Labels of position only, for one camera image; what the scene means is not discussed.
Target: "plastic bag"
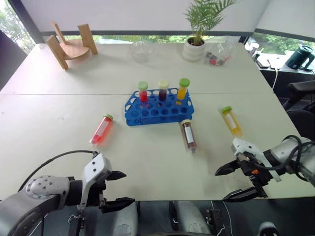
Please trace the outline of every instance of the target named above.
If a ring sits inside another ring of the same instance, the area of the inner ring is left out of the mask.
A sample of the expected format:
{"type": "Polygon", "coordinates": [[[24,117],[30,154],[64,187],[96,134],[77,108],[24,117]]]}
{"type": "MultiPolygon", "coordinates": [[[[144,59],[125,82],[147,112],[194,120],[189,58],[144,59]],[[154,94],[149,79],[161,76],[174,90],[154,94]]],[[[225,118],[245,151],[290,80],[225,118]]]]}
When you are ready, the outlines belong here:
{"type": "Polygon", "coordinates": [[[215,37],[207,40],[204,63],[207,65],[224,65],[231,58],[234,51],[234,43],[228,37],[215,37]]]}

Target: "white cap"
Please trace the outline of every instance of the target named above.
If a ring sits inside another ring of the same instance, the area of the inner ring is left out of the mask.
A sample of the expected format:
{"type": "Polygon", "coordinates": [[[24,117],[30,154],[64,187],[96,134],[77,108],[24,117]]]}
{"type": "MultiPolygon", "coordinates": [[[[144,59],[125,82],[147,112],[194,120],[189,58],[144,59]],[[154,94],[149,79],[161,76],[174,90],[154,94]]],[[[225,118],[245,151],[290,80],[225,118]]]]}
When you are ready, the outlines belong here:
{"type": "Polygon", "coordinates": [[[185,124],[185,123],[191,123],[191,119],[185,119],[181,122],[181,125],[185,124]]]}
{"type": "Polygon", "coordinates": [[[250,46],[253,47],[253,48],[259,48],[259,44],[258,43],[251,43],[250,46]]]}
{"type": "Polygon", "coordinates": [[[168,86],[169,86],[169,84],[168,84],[168,81],[167,81],[167,80],[160,80],[160,81],[158,82],[158,87],[159,87],[160,89],[167,89],[168,86]]]}

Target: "yellow liquid tube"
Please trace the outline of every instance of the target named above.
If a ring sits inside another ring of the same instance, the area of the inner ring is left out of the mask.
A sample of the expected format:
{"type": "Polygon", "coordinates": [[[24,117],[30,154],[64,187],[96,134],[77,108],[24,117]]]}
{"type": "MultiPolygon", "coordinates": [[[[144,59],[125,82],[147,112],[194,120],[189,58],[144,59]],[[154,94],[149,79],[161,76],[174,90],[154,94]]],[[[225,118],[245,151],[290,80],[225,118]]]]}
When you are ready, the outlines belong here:
{"type": "MultiPolygon", "coordinates": [[[[181,78],[179,81],[179,88],[177,92],[177,100],[184,100],[186,92],[187,92],[187,87],[189,86],[190,81],[187,78],[181,78]]],[[[180,101],[176,102],[177,105],[181,105],[182,103],[180,101]]]]}
{"type": "Polygon", "coordinates": [[[236,136],[242,136],[243,135],[242,128],[237,122],[237,119],[235,118],[235,115],[232,112],[232,108],[224,107],[222,109],[222,115],[231,133],[236,136]]]}
{"type": "Polygon", "coordinates": [[[186,92],[187,92],[187,88],[179,86],[178,92],[177,92],[177,99],[183,100],[185,98],[186,92]]]}

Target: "robotic arm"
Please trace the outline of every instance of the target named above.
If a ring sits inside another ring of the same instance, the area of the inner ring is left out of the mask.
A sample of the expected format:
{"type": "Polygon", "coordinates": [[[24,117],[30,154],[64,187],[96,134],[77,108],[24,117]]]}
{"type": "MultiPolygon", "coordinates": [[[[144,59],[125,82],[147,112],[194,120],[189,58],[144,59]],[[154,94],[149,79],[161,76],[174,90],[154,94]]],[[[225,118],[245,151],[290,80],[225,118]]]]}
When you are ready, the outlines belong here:
{"type": "Polygon", "coordinates": [[[254,144],[235,138],[232,151],[236,160],[221,166],[216,176],[227,175],[240,168],[248,176],[253,187],[236,190],[223,198],[227,202],[243,202],[256,197],[268,197],[263,186],[275,179],[281,181],[280,175],[296,174],[302,180],[315,187],[315,145],[307,138],[289,135],[282,143],[265,152],[254,144]]]}
{"type": "Polygon", "coordinates": [[[103,213],[121,210],[134,199],[118,198],[108,202],[103,190],[105,180],[125,176],[112,171],[110,161],[98,154],[84,168],[82,180],[54,176],[32,178],[21,191],[0,202],[0,236],[27,235],[45,214],[64,206],[78,205],[79,210],[98,206],[103,213]]]}

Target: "glass bowl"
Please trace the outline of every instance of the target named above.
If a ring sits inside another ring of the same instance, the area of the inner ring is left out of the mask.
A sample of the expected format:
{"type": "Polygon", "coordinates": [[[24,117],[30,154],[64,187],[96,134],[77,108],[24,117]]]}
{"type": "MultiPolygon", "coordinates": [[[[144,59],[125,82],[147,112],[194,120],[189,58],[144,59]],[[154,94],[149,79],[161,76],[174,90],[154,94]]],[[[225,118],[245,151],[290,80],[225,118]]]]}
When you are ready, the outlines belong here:
{"type": "Polygon", "coordinates": [[[133,59],[136,62],[147,62],[154,48],[152,44],[144,41],[138,41],[130,45],[130,51],[133,59]]]}

